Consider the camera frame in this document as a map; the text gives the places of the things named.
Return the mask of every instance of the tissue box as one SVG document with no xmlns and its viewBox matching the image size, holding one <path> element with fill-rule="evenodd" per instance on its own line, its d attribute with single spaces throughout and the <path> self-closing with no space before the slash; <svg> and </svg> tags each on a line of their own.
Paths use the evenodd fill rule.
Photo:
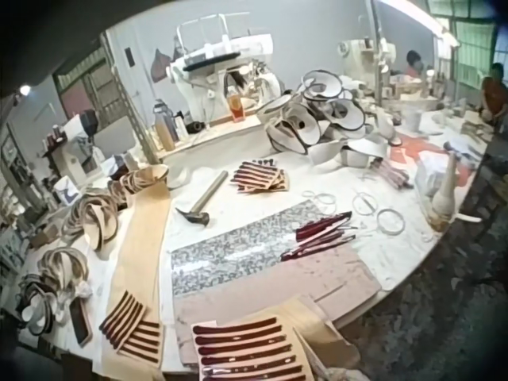
<svg viewBox="0 0 508 381">
<path fill-rule="evenodd" d="M 420 153 L 420 161 L 418 161 L 414 178 L 414 185 L 420 195 L 433 197 L 436 194 L 445 178 L 447 166 L 448 155 L 430 151 Z"/>
</svg>

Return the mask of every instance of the pink panel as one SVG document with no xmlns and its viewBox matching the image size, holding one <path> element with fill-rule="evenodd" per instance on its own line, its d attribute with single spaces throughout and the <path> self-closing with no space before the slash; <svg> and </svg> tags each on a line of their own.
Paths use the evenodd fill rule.
<svg viewBox="0 0 508 381">
<path fill-rule="evenodd" d="M 60 95 L 60 98 L 62 100 L 63 109 L 65 110 L 65 113 L 69 119 L 84 110 L 94 108 L 92 102 L 88 98 L 82 80 L 79 80 L 74 85 L 66 89 Z"/>
</svg>

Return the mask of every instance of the white wall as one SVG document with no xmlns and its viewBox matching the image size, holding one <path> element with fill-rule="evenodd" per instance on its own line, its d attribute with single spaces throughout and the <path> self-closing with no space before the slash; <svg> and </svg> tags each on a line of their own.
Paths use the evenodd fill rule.
<svg viewBox="0 0 508 381">
<path fill-rule="evenodd" d="M 425 0 L 415 2 L 425 4 Z M 152 84 L 149 72 L 156 49 L 172 56 L 176 27 L 185 21 L 242 11 L 251 15 L 239 19 L 241 23 L 231 21 L 230 32 L 244 32 L 248 26 L 252 34 L 271 33 L 274 54 L 270 67 L 289 88 L 295 88 L 301 76 L 315 68 L 341 73 L 338 43 L 371 35 L 364 0 L 185 0 L 139 13 L 108 29 L 107 35 L 121 79 L 145 123 L 153 123 L 156 98 L 162 98 L 174 111 L 187 110 L 186 101 L 169 79 Z M 385 36 L 398 50 L 395 68 L 404 70 L 406 53 L 411 49 L 419 51 L 425 62 L 433 62 L 433 39 L 428 30 L 380 3 L 379 18 Z M 195 36 L 190 39 L 197 43 Z M 132 68 L 125 58 L 126 48 L 131 49 L 136 62 Z"/>
<path fill-rule="evenodd" d="M 44 151 L 42 140 L 52 131 L 54 124 L 64 123 L 66 120 L 51 76 L 22 98 L 7 118 L 21 154 L 27 163 L 33 164 L 33 174 L 38 179 L 50 173 L 48 160 L 39 157 Z"/>
</svg>

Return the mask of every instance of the dark speckled floor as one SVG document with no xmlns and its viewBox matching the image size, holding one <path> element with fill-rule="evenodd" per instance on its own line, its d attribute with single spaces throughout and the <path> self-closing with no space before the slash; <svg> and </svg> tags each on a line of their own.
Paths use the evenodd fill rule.
<svg viewBox="0 0 508 381">
<path fill-rule="evenodd" d="M 484 162 L 463 205 L 463 213 L 482 215 L 483 224 L 454 222 L 403 285 L 341 330 L 360 350 L 359 368 L 372 381 L 482 379 L 496 364 L 504 371 L 506 286 L 479 283 L 508 283 L 508 197 L 496 191 L 508 173 L 503 160 Z M 507 380 L 504 372 L 488 379 Z"/>
</svg>

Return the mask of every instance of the person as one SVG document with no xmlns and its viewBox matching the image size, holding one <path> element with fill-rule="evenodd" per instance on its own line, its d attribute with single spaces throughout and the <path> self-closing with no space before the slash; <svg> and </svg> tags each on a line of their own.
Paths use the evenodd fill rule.
<svg viewBox="0 0 508 381">
<path fill-rule="evenodd" d="M 406 61 L 408 64 L 406 75 L 413 78 L 420 78 L 420 75 L 423 72 L 423 62 L 421 61 L 421 56 L 414 50 L 409 50 L 406 56 Z"/>
<path fill-rule="evenodd" d="M 498 127 L 508 111 L 508 90 L 502 82 L 504 67 L 502 63 L 494 63 L 491 74 L 482 82 L 482 107 L 480 117 L 486 123 Z"/>
</svg>

